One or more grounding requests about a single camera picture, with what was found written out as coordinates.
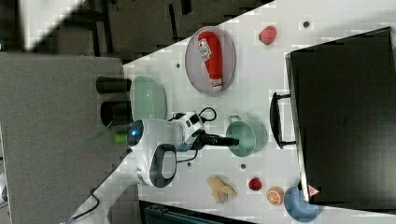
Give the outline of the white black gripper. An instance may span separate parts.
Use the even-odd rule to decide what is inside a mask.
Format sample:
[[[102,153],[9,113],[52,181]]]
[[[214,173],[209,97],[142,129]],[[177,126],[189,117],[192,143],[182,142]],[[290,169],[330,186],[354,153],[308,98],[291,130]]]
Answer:
[[[176,122],[182,127],[182,143],[178,148],[180,152],[187,152],[197,148],[197,142],[200,134],[205,130],[205,123],[214,119],[202,117],[196,111],[187,113],[177,113]],[[236,147],[239,140],[231,137],[215,137],[215,146],[220,147]]]

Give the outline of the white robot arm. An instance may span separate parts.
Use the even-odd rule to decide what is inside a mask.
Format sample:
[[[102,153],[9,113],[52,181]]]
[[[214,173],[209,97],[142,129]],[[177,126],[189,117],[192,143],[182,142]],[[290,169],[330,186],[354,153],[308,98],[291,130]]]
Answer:
[[[169,120],[134,121],[128,130],[127,154],[63,224],[110,224],[110,208],[129,187],[143,185],[161,189],[172,183],[179,152],[239,144],[235,138],[207,133],[206,122],[207,119],[195,111],[177,113]]]

